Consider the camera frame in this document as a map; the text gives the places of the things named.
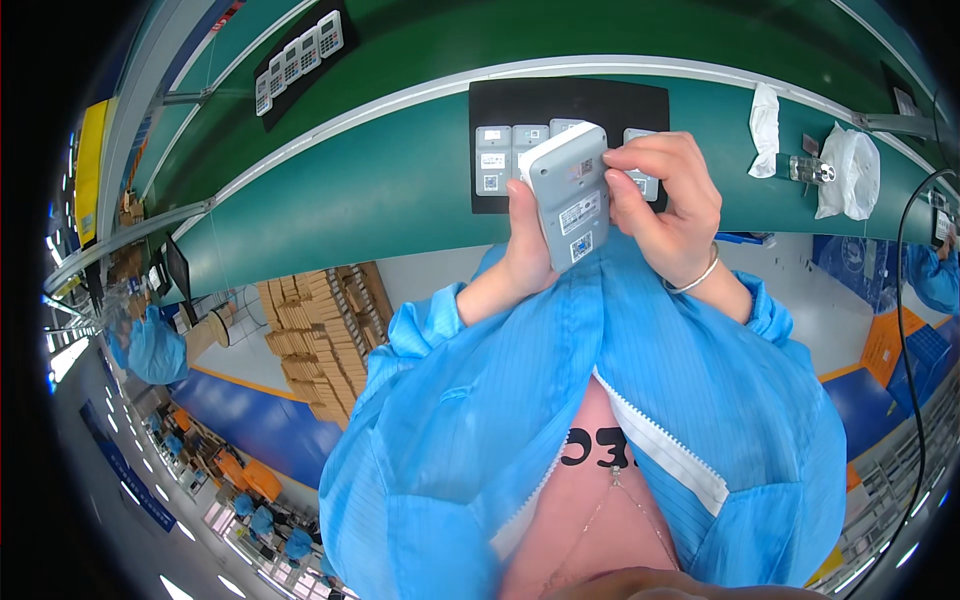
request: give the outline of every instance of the bracelet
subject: bracelet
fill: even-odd
[[[717,263],[720,262],[720,248],[717,247],[716,240],[714,240],[713,243],[710,244],[710,246],[713,248],[713,260],[710,261],[710,266],[707,267],[707,270],[704,272],[704,274],[697,277],[693,283],[690,283],[689,285],[685,285],[682,288],[673,287],[672,285],[670,285],[670,283],[667,282],[666,279],[661,277],[660,280],[663,282],[663,287],[666,288],[667,292],[671,294],[682,294],[683,292],[689,291],[695,288],[696,286],[700,285],[701,283],[703,283],[704,279],[706,279],[707,277],[710,276],[711,273],[713,273],[713,269],[716,268]]]

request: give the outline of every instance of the blue crate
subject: blue crate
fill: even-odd
[[[910,368],[913,371],[914,385],[917,387],[917,400],[923,407],[947,374],[950,342],[930,325],[924,325],[907,337],[906,347],[910,353]],[[887,384],[887,392],[894,397],[907,417],[913,415],[913,400],[910,397],[902,354],[890,377],[890,383]]]

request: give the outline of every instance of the necklace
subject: necklace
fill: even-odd
[[[573,545],[570,546],[569,551],[566,553],[566,556],[564,556],[564,559],[561,561],[560,565],[543,582],[543,589],[540,592],[540,598],[542,598],[548,590],[552,590],[556,588],[557,578],[560,575],[560,571],[564,568],[564,565],[566,565],[567,559],[569,558],[570,554],[572,554],[573,551],[576,549],[577,545],[580,543],[584,534],[589,530],[590,524],[593,522],[596,516],[600,513],[600,509],[603,508],[604,503],[607,501],[607,498],[610,497],[612,493],[627,494],[627,497],[630,498],[630,502],[634,506],[636,506],[641,513],[643,513],[643,516],[647,519],[647,522],[650,523],[650,526],[653,527],[654,531],[657,533],[657,538],[660,540],[660,545],[663,546],[663,550],[666,552],[667,558],[670,559],[670,563],[672,563],[675,569],[677,569],[678,571],[680,570],[680,567],[677,565],[677,562],[673,559],[673,554],[666,547],[666,543],[663,541],[663,533],[660,531],[660,528],[657,525],[657,523],[655,523],[653,519],[650,518],[650,515],[647,514],[646,509],[643,508],[643,505],[637,502],[636,499],[630,494],[630,492],[623,487],[623,484],[620,483],[620,467],[618,467],[617,465],[610,467],[610,474],[613,478],[613,482],[607,488],[607,491],[606,493],[604,493],[603,497],[600,498],[600,503],[597,504],[596,509],[593,510],[593,515],[590,516],[590,519],[587,521],[587,525],[584,527],[583,531],[581,531],[580,534],[577,536],[576,541],[574,541]]]

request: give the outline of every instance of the white zipper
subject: white zipper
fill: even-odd
[[[546,470],[543,478],[537,484],[537,488],[527,496],[527,499],[524,500],[520,508],[513,516],[507,519],[507,522],[497,530],[496,535],[490,540],[490,545],[493,546],[493,550],[496,552],[500,561],[505,561],[511,552],[514,551],[514,548],[520,544],[520,540],[523,539],[523,534],[526,533],[527,527],[529,527],[530,523],[534,520],[537,503],[540,501],[540,492],[542,492],[543,486],[546,485],[546,480],[549,479],[553,473],[553,469],[556,468],[557,463],[560,462],[560,458],[564,455],[565,448],[566,437],[564,437],[564,443],[560,444],[560,450],[557,452],[557,456],[555,456],[553,462],[550,463],[550,468]]]
[[[711,515],[719,515],[727,496],[730,495],[723,477],[668,431],[627,402],[604,381],[596,367],[593,368],[593,376],[607,391],[613,416],[624,435],[663,470],[693,492]]]

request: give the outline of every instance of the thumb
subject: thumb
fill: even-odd
[[[510,197],[510,237],[530,239],[541,237],[540,217],[537,216],[537,199],[530,187],[520,180],[507,181]]]
[[[636,187],[634,180],[616,169],[608,169],[604,177],[616,203],[617,223],[629,230],[638,243],[659,236],[662,227],[660,219],[647,201],[643,200],[640,188]]]

